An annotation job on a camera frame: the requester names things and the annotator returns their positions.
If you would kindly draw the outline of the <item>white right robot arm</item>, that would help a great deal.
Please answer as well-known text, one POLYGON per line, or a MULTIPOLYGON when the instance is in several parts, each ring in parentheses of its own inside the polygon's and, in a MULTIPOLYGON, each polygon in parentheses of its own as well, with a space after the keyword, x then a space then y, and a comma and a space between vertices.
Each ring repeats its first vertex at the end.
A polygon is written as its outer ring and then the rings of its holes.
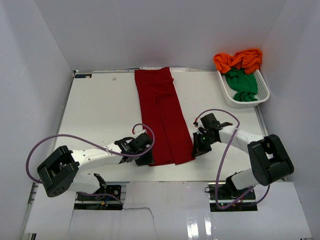
POLYGON ((211 129, 199 127, 193 133, 192 156, 209 153, 214 143, 227 144, 227 149, 233 146, 249 156, 250 168, 227 177, 226 183, 218 188, 219 193, 233 200, 250 187, 269 186, 294 173, 294 165, 275 134, 256 135, 232 125, 211 129))

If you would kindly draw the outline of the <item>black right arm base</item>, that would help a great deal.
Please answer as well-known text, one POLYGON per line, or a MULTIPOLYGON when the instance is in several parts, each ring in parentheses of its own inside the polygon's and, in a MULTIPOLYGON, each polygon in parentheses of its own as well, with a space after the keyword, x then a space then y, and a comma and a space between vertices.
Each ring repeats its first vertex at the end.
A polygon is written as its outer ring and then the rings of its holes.
POLYGON ((226 206, 230 203, 232 203, 234 200, 236 200, 238 197, 240 197, 247 188, 234 193, 233 195, 227 195, 222 192, 222 190, 219 190, 218 192, 218 204, 222 208, 220 209, 216 205, 216 198, 215 198, 215 185, 209 184, 205 189, 204 192, 208 194, 209 196, 209 206, 210 211, 212 213, 217 212, 255 212, 258 210, 257 204, 256 204, 256 194, 255 191, 252 189, 249 193, 247 193, 244 197, 242 197, 240 200, 238 200, 236 203, 234 203, 229 208, 226 208, 226 206))

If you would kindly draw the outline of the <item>red t shirt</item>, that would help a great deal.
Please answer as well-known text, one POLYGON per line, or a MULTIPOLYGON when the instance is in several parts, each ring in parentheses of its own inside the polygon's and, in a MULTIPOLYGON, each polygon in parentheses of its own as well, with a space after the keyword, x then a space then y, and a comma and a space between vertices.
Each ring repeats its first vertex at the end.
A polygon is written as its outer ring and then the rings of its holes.
POLYGON ((193 161, 193 142, 183 116, 169 67, 134 72, 142 123, 155 136, 154 165, 193 161))

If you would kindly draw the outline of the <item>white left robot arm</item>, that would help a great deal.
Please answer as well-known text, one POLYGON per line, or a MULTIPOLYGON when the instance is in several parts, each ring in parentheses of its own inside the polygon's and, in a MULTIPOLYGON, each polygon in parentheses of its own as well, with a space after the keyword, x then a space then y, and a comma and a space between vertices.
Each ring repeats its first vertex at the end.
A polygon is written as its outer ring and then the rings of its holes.
POLYGON ((149 143, 121 143, 116 141, 106 146, 107 150, 92 148, 70 150, 66 145, 58 147, 37 168, 45 192, 49 198, 57 197, 66 191, 84 192, 99 200, 105 196, 106 187, 97 173, 86 171, 106 166, 119 165, 134 161, 137 166, 153 164, 152 151, 138 157, 137 155, 150 148, 149 143))

